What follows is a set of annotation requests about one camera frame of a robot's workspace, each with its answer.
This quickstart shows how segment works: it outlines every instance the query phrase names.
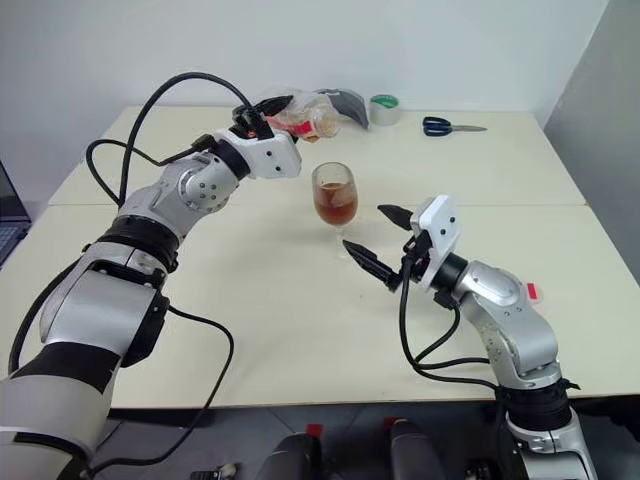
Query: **white table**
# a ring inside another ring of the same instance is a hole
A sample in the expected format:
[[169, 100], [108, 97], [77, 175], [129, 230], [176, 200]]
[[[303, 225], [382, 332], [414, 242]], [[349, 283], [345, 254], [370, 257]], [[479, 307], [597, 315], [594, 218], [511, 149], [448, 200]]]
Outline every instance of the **white table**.
[[[105, 133], [126, 141], [138, 112], [127, 108]], [[338, 136], [314, 144], [299, 142], [304, 160], [302, 181], [274, 188], [269, 182], [244, 182], [234, 205], [288, 204], [306, 201], [311, 171], [339, 161], [354, 172], [361, 205], [420, 204], [438, 193], [459, 205], [582, 205], [584, 198], [553, 151], [535, 119], [527, 113], [439, 113], [454, 123], [482, 125], [482, 133], [430, 138], [422, 132], [424, 112], [405, 112], [391, 127], [364, 131], [346, 123]], [[157, 159], [184, 150], [202, 133], [228, 128], [231, 109], [161, 107], [152, 110], [136, 146]], [[99, 171], [114, 186], [120, 178], [123, 150], [96, 150]], [[160, 170], [140, 158], [131, 163], [129, 192], [152, 183]], [[108, 204], [84, 163], [51, 198], [51, 205]]]
[[[308, 183], [308, 178], [291, 180]], [[113, 206], [52, 206], [0, 273], [0, 364], [46, 282], [109, 225]], [[586, 206], [463, 206], [460, 255], [509, 269], [543, 294], [571, 395], [640, 393], [640, 292]], [[397, 266], [407, 233], [361, 207], [348, 238]], [[308, 196], [287, 205], [230, 206], [197, 225], [164, 293], [178, 308], [223, 322], [237, 354], [216, 405], [488, 399], [476, 386], [434, 383], [411, 371], [397, 333], [398, 295], [353, 262], [333, 258], [331, 230]], [[414, 351], [446, 330], [450, 313], [410, 297]], [[30, 335], [23, 361], [40, 348]], [[114, 407], [197, 407], [226, 355], [224, 338], [167, 315], [154, 353], [118, 377]], [[473, 328], [434, 355], [482, 355]], [[486, 366], [459, 374], [491, 378]]]
[[[126, 140], [137, 108], [127, 108], [106, 137]], [[580, 395], [640, 393], [640, 377], [616, 375], [640, 360], [635, 316], [640, 291], [562, 163], [529, 114], [446, 113], [487, 132], [427, 138], [425, 113], [405, 113], [393, 127], [369, 132], [346, 125], [338, 137], [300, 142], [301, 178], [244, 181], [221, 212], [196, 226], [180, 250], [180, 268], [164, 290], [178, 308], [227, 325], [237, 354], [216, 405], [273, 405], [491, 398], [476, 386], [429, 382], [411, 371], [397, 333], [398, 295], [333, 257], [332, 231], [315, 214], [310, 173], [337, 160], [355, 173], [360, 208], [347, 237], [398, 266], [406, 232], [375, 210], [412, 207], [450, 193], [460, 206], [457, 252], [534, 281], [536, 308], [560, 343], [565, 375]], [[230, 109], [165, 107], [153, 111], [137, 146], [157, 158], [204, 132], [229, 126]], [[122, 150], [97, 151], [112, 185]], [[129, 192], [160, 171], [136, 158]], [[80, 164], [0, 272], [0, 365], [29, 305], [60, 269], [111, 223], [115, 207]], [[449, 312], [429, 296], [410, 299], [410, 340], [417, 349], [445, 331]], [[39, 349], [31, 332], [23, 360]], [[118, 377], [114, 407], [196, 407], [226, 355], [212, 328], [172, 315], [150, 358]], [[473, 328], [460, 332], [436, 360], [482, 355]], [[491, 378], [486, 366], [456, 367]]]

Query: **red tag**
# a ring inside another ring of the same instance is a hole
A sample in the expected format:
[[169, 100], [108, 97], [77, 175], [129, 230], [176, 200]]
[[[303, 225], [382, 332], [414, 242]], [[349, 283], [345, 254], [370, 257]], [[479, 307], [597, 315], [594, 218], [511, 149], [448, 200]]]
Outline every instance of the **red tag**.
[[322, 436], [323, 428], [324, 427], [320, 423], [310, 423], [307, 425], [307, 429], [305, 431], [307, 432], [307, 435], [311, 435], [319, 440]]
[[391, 428], [391, 426], [396, 423], [396, 420], [400, 420], [402, 417], [387, 417], [384, 419], [384, 422], [382, 423], [382, 428], [384, 430], [389, 430]]
[[271, 125], [272, 127], [278, 128], [280, 130], [285, 130], [297, 137], [303, 137], [304, 135], [308, 135], [313, 131], [313, 125], [311, 125], [311, 122], [308, 120], [298, 125], [287, 125], [286, 123], [282, 123], [275, 117], [267, 117], [267, 122], [269, 122], [269, 125]]
[[531, 300], [538, 299], [538, 290], [536, 289], [535, 283], [527, 283], [527, 291], [529, 292], [529, 298]]

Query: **laptop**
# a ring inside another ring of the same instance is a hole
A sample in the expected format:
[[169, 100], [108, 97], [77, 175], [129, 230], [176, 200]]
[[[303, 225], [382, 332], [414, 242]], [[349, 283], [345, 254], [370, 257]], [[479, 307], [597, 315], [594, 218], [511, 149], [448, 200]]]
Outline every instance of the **laptop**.
[[0, 162], [0, 268], [29, 227], [31, 219]]

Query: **scissors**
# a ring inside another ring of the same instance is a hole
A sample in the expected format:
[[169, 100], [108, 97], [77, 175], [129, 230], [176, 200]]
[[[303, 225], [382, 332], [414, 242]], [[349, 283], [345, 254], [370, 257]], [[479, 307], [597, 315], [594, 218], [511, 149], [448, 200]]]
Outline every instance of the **scissors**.
[[451, 122], [440, 117], [424, 117], [422, 129], [427, 137], [444, 137], [451, 132], [484, 132], [486, 128], [473, 125], [451, 125]]

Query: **black wire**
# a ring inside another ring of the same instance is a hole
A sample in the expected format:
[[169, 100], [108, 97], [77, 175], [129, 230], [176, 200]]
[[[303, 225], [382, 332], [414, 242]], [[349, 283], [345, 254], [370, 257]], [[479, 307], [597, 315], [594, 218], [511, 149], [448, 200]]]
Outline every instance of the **black wire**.
[[22, 319], [22, 323], [18, 327], [18, 331], [16, 332], [16, 336], [13, 338], [13, 343], [11, 345], [11, 351], [9, 352], [9, 375], [20, 368], [20, 352], [22, 351], [22, 347], [24, 346], [24, 341], [27, 338], [27, 333], [29, 332], [29, 328], [31, 328], [31, 324], [33, 320], [36, 318], [36, 315], [42, 308], [45, 300], [51, 295], [51, 293], [56, 289], [58, 285], [65, 279], [65, 277], [69, 274], [73, 267], [76, 266], [78, 260], [73, 262], [67, 268], [62, 270], [58, 275], [54, 277], [53, 280], [49, 282], [49, 284], [44, 287], [44, 290], [40, 292], [40, 295], [36, 297], [36, 299], [31, 304], [31, 307], [27, 311], [27, 314]]
[[498, 467], [504, 478], [511, 478], [511, 467], [510, 462], [505, 462], [504, 458], [504, 448], [502, 443], [502, 431], [504, 429], [504, 424], [506, 421], [506, 410], [504, 404], [498, 399], [498, 404], [496, 408], [496, 459], [498, 461]]
[[120, 430], [120, 428], [122, 428], [122, 426], [126, 423], [126, 420], [120, 420], [115, 427], [113, 427], [113, 429], [111, 429], [111, 431], [109, 433], [107, 433], [107, 435], [105, 435], [105, 437], [100, 440], [100, 443], [98, 443], [98, 445], [96, 445], [96, 448], [94, 449], [94, 453], [98, 453], [98, 450], [100, 450], [102, 447], [104, 447], [104, 445], [111, 439], [111, 437], [113, 437], [116, 432], [118, 430]]
[[120, 192], [118, 195], [118, 207], [121, 207], [127, 198], [127, 183], [129, 182], [129, 164], [131, 162], [131, 154], [134, 151], [136, 137], [138, 136], [138, 132], [140, 131], [140, 127], [142, 126], [142, 122], [144, 122], [144, 119], [146, 118], [147, 114], [151, 110], [151, 107], [153, 107], [153, 105], [167, 90], [169, 90], [171, 87], [173, 87], [174, 85], [180, 82], [183, 82], [185, 80], [191, 80], [191, 79], [207, 80], [209, 82], [213, 82], [227, 88], [228, 90], [233, 92], [236, 95], [236, 97], [238, 97], [240, 101], [244, 104], [244, 106], [247, 108], [247, 111], [252, 116], [253, 121], [255, 121], [256, 123], [260, 121], [261, 117], [259, 116], [258, 112], [255, 110], [253, 105], [251, 105], [251, 102], [249, 102], [247, 97], [245, 97], [242, 94], [242, 92], [238, 90], [233, 84], [216, 75], [211, 75], [209, 73], [203, 73], [203, 72], [186, 72], [170, 78], [169, 80], [164, 82], [153, 93], [153, 95], [151, 95], [151, 97], [149, 97], [149, 99], [146, 101], [146, 103], [143, 105], [142, 109], [140, 110], [140, 113], [138, 114], [138, 117], [136, 118], [136, 121], [134, 122], [133, 127], [131, 127], [131, 133], [129, 134], [129, 139], [127, 140], [127, 146], [126, 146], [124, 157], [122, 160], [122, 172], [120, 175]]
[[136, 467], [144, 467], [148, 465], [155, 465], [156, 463], [160, 463], [166, 460], [173, 452], [175, 452], [178, 449], [178, 447], [180, 447], [180, 445], [182, 445], [182, 443], [184, 443], [184, 441], [189, 437], [189, 435], [191, 435], [191, 433], [193, 432], [195, 427], [198, 425], [198, 422], [200, 421], [204, 413], [211, 406], [213, 397], [215, 397], [216, 393], [218, 392], [218, 388], [220, 388], [220, 384], [222, 383], [222, 380], [224, 379], [224, 376], [227, 373], [227, 370], [229, 369], [229, 365], [231, 364], [231, 360], [233, 359], [233, 351], [234, 351], [234, 345], [235, 345], [233, 341], [233, 335], [231, 335], [231, 332], [229, 332], [229, 330], [227, 330], [223, 325], [217, 322], [214, 322], [213, 320], [207, 320], [206, 318], [185, 313], [181, 310], [178, 310], [172, 305], [169, 306], [169, 311], [175, 315], [186, 318], [188, 320], [193, 320], [194, 322], [200, 322], [206, 325], [211, 325], [212, 327], [215, 327], [218, 330], [220, 330], [227, 337], [227, 340], [229, 341], [229, 353], [227, 355], [227, 360], [224, 364], [224, 367], [222, 367], [222, 371], [218, 376], [218, 380], [216, 381], [216, 384], [213, 387], [213, 390], [209, 394], [209, 398], [207, 398], [207, 401], [205, 402], [204, 406], [200, 409], [200, 411], [195, 416], [191, 424], [187, 427], [187, 429], [180, 436], [180, 438], [178, 438], [178, 440], [176, 440], [176, 442], [162, 455], [159, 455], [153, 458], [127, 458], [127, 457], [112, 458], [111, 460], [107, 460], [105, 462], [99, 463], [98, 465], [93, 467], [89, 471], [90, 477], [93, 477], [97, 473], [101, 472], [102, 470], [112, 467], [114, 465], [129, 465], [129, 466], [136, 466]]
[[[430, 380], [436, 380], [438, 382], [447, 382], [447, 383], [466, 383], [472, 385], [481, 385], [483, 387], [490, 388], [494, 392], [498, 389], [497, 385], [494, 385], [491, 382], [486, 380], [481, 380], [478, 378], [466, 378], [466, 377], [446, 377], [443, 375], [434, 375], [432, 373], [425, 372], [421, 367], [420, 363], [418, 363], [411, 354], [411, 350], [409, 349], [409, 342], [407, 340], [407, 299], [409, 298], [409, 284], [411, 282], [411, 264], [405, 262], [402, 267], [402, 294], [400, 296], [400, 308], [398, 312], [399, 319], [399, 329], [400, 329], [400, 342], [402, 344], [402, 351], [407, 361], [413, 368], [413, 370], [418, 374], [422, 375], [425, 378]], [[454, 311], [454, 322], [460, 321], [460, 308], [455, 305], [453, 308]]]
[[[449, 330], [447, 330], [446, 333], [444, 335], [442, 335], [438, 340], [436, 340], [431, 345], [429, 345], [427, 348], [425, 348], [422, 352], [420, 352], [415, 358], [416, 362], [419, 362], [420, 360], [424, 359], [427, 355], [433, 353], [436, 349], [438, 349], [442, 345], [444, 345], [444, 343], [447, 340], [449, 340], [453, 336], [454, 333], [456, 333], [456, 331], [458, 330], [459, 326], [460, 326], [460, 315], [456, 315], [454, 317], [453, 324], [451, 325]], [[437, 370], [437, 369], [440, 369], [440, 368], [453, 367], [455, 365], [462, 365], [462, 364], [465, 364], [465, 363], [490, 364], [488, 358], [464, 357], [464, 358], [458, 358], [458, 359], [455, 359], [455, 360], [448, 360], [446, 362], [439, 362], [439, 363], [421, 363], [420, 364], [420, 368], [422, 370]]]
[[[89, 144], [89, 146], [87, 147], [87, 151], [85, 153], [87, 167], [89, 167], [89, 171], [91, 172], [91, 175], [93, 176], [94, 180], [96, 182], [98, 182], [98, 185], [100, 185], [100, 188], [102, 188], [102, 190], [104, 190], [104, 193], [106, 193], [109, 196], [109, 198], [111, 200], [113, 200], [116, 205], [118, 205], [118, 203], [119, 203], [118, 196], [115, 194], [115, 192], [113, 190], [111, 190], [111, 188], [109, 188], [107, 183], [100, 176], [100, 174], [98, 173], [98, 170], [96, 169], [95, 162], [93, 161], [93, 151], [97, 147], [99, 147], [100, 145], [116, 145], [118, 147], [127, 148], [127, 144], [124, 143], [124, 142], [121, 142], [119, 140], [113, 140], [113, 139], [110, 139], [110, 138], [101, 138], [99, 140], [94, 140], [93, 142], [91, 142]], [[166, 159], [158, 162], [158, 161], [154, 160], [153, 158], [151, 158], [146, 153], [144, 153], [142, 150], [139, 150], [137, 148], [133, 149], [134, 153], [136, 153], [137, 155], [140, 155], [147, 162], [152, 163], [156, 167], [164, 167], [165, 165], [169, 165], [170, 163], [173, 163], [176, 160], [184, 158], [184, 157], [186, 157], [188, 155], [191, 155], [192, 153], [195, 153], [197, 151], [198, 151], [198, 149], [196, 147], [190, 147], [190, 148], [188, 148], [186, 150], [183, 150], [182, 152], [176, 153], [175, 155], [172, 155], [171, 157], [166, 158]]]

